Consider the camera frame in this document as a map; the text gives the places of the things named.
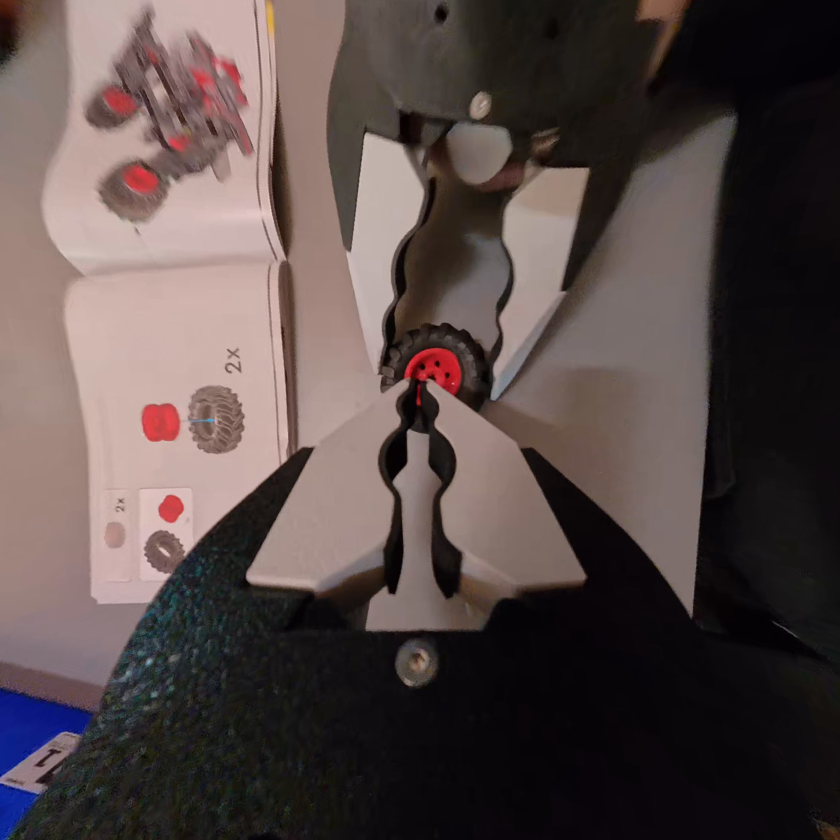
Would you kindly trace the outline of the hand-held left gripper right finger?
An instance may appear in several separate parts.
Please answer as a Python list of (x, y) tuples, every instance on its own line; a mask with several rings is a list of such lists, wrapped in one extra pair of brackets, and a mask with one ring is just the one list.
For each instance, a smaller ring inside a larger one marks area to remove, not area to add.
[(446, 596), (518, 599), (577, 587), (585, 572), (518, 444), (438, 385), (422, 387), (432, 560)]

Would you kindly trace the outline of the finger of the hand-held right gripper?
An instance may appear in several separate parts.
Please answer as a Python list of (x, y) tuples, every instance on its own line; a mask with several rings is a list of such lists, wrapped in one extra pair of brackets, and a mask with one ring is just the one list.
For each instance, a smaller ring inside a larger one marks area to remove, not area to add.
[(507, 390), (564, 298), (564, 276), (590, 170), (528, 165), (505, 206), (501, 242), (510, 290), (498, 316), (491, 401)]
[(426, 153), (372, 132), (364, 134), (352, 244), (347, 252), (365, 352), (379, 375), (390, 339), (385, 322), (400, 294), (395, 262), (422, 224), (429, 190)]

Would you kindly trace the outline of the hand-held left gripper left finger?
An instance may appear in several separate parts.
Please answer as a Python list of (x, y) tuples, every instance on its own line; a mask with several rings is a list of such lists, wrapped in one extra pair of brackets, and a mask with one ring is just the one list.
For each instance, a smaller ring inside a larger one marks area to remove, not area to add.
[(246, 573), (260, 589), (315, 596), (396, 592), (403, 565), (402, 504), (382, 452), (405, 433), (396, 385), (310, 453)]

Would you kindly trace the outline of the toy wheel with red hub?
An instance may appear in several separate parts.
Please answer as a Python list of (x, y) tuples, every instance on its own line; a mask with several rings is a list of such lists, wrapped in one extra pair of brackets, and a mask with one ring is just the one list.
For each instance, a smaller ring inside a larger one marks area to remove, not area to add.
[(385, 349), (378, 368), (381, 390), (405, 379), (429, 381), (478, 413), (490, 396), (485, 351), (464, 329), (425, 323)]

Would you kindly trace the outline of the white desk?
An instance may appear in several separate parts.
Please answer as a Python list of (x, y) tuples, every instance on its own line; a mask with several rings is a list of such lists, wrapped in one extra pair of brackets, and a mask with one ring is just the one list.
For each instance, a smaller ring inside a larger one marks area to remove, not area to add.
[[(76, 276), (40, 210), (64, 128), (63, 2), (27, 2), (2, 69), (2, 688), (95, 710), (143, 612), (90, 597), (87, 451), (62, 309)], [(315, 445), (378, 395), (329, 177), (342, 2), (278, 2), (282, 237), (298, 435)], [(707, 432), (709, 271), (734, 121), (675, 111), (604, 239), (486, 417), (605, 509), (691, 604)]]

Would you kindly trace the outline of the person's right hand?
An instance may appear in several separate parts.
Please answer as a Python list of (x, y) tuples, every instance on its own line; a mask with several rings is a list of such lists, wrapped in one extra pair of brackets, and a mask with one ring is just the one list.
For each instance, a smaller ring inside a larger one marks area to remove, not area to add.
[(656, 26), (653, 53), (651, 55), (646, 86), (649, 88), (662, 67), (670, 48), (680, 30), (691, 1), (638, 1), (637, 21), (653, 23)]

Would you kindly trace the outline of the white instruction booklet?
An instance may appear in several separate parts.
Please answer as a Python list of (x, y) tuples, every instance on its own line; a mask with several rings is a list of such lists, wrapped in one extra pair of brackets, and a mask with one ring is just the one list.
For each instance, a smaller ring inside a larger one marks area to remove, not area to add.
[(150, 601), (291, 450), (264, 1), (67, 2), (49, 236), (87, 436), (91, 597)]

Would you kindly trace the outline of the blue plastic bin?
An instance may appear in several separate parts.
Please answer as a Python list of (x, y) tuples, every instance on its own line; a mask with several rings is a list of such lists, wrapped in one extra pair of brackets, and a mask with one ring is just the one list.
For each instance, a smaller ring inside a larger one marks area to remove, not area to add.
[[(82, 734), (89, 711), (1, 691), (1, 776), (61, 732)], [(40, 796), (1, 785), (1, 838), (8, 838)]]

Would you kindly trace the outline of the white printed label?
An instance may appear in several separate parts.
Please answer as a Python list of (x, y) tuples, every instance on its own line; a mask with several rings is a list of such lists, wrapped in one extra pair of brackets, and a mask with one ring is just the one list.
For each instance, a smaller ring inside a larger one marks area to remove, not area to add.
[(21, 760), (1, 776), (1, 785), (32, 795), (41, 795), (60, 768), (76, 750), (81, 735), (63, 731)]

